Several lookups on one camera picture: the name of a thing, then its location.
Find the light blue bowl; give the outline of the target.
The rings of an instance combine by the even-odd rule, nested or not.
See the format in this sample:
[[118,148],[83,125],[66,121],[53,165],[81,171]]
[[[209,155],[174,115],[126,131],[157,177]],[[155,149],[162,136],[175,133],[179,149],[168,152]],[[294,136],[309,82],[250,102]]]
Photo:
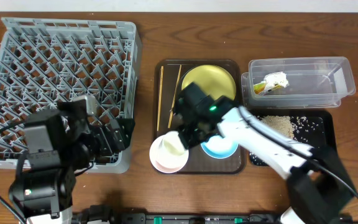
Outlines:
[[223,138],[220,135],[215,135],[209,138],[208,141],[200,144],[204,152],[214,159],[225,159],[232,156],[238,148],[238,144],[228,138]]

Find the colourful snack wrapper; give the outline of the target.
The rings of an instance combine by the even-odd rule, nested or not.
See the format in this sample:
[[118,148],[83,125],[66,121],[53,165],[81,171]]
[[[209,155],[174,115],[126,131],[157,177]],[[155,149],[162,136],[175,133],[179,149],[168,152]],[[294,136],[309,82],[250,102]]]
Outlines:
[[254,85],[254,92],[257,95],[266,95],[270,91],[274,91],[276,89],[281,88],[280,85],[267,86],[267,82],[260,82]]

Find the white tissue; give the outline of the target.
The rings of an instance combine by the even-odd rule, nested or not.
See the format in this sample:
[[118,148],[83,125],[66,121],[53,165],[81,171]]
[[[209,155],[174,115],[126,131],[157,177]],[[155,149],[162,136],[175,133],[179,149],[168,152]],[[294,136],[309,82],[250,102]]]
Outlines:
[[273,89],[276,86],[279,88],[285,88],[289,85],[287,80],[287,74],[284,72],[270,73],[264,77],[265,89]]

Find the cooked rice pile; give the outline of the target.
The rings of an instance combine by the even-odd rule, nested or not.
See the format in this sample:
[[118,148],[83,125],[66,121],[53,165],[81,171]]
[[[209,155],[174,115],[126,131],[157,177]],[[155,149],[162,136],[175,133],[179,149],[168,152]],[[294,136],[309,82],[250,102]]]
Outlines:
[[323,120],[312,116],[257,116],[280,134],[313,147],[326,144]]

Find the pink white bowl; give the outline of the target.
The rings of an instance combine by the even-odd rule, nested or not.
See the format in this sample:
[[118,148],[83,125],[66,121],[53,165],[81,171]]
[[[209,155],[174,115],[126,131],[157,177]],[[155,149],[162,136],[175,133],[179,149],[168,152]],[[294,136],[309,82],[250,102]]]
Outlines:
[[154,140],[149,158],[158,171],[171,174],[184,168],[189,158],[189,150],[184,148],[178,131],[169,131]]

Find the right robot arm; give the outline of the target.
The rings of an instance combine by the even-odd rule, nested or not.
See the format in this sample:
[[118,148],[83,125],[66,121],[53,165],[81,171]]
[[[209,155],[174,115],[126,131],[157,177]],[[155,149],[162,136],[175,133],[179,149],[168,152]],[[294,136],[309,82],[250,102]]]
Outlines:
[[178,132],[185,148],[218,134],[279,174],[290,201],[281,223],[340,223],[340,211],[356,196],[336,150],[289,139],[225,96],[214,100],[191,83],[179,92],[173,111],[183,121]]

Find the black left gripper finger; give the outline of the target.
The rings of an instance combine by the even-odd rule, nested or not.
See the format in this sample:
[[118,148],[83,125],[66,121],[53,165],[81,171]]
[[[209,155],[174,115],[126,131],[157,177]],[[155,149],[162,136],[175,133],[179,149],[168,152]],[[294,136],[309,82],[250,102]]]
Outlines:
[[111,131],[112,134],[112,150],[113,152],[125,151],[129,146],[129,138],[122,128],[116,128]]
[[118,118],[110,120],[112,130],[118,131],[121,136],[131,137],[135,120],[133,118]]

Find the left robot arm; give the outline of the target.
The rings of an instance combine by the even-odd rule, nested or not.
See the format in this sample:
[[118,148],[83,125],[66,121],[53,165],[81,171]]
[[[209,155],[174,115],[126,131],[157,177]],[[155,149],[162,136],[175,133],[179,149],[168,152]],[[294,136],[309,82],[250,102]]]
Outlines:
[[76,177],[125,151],[132,118],[93,126],[80,110],[44,110],[25,122],[28,150],[21,156],[9,199],[26,223],[71,223]]

